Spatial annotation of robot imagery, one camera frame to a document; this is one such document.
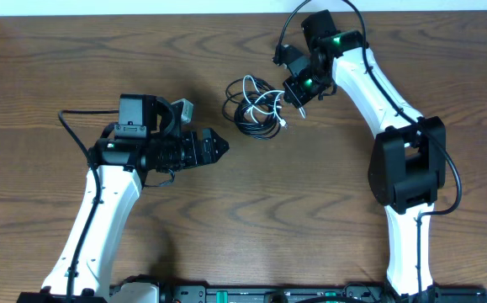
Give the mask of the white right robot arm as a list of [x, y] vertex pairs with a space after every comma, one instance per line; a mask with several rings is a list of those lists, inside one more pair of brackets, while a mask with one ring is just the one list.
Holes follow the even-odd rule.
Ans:
[[[328, 10], [301, 24], [309, 54], [283, 41], [272, 61], [285, 66], [285, 98], [296, 109], [325, 90], [343, 90], [356, 105], [374, 138], [368, 183], [384, 207], [389, 232], [388, 298], [394, 302], [433, 302], [437, 288], [429, 268], [433, 216], [455, 211], [462, 198], [458, 170], [446, 150], [446, 129], [437, 116], [425, 117], [394, 88], [375, 61], [365, 28], [341, 31]], [[437, 192], [453, 173], [453, 205], [435, 208]]]

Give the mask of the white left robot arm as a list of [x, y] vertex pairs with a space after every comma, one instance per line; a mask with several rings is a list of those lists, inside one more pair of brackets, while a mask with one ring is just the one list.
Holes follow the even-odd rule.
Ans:
[[150, 171], [173, 177], [183, 169], [213, 164], [228, 142], [213, 129], [183, 130], [193, 104], [169, 103], [147, 94], [121, 94], [118, 120], [95, 145], [78, 146], [87, 159], [86, 187], [70, 235], [37, 292], [20, 302], [170, 302], [172, 291], [140, 276], [113, 287], [111, 274], [130, 212]]

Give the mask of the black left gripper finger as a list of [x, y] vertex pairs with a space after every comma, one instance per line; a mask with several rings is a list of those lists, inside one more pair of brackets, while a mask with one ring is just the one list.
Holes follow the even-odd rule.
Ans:
[[225, 146], [226, 145], [226, 140], [223, 139], [212, 128], [204, 128], [202, 130], [202, 138], [204, 141], [207, 141], [214, 146]]
[[227, 143], [204, 142], [202, 144], [202, 164], [216, 163], [230, 149]]

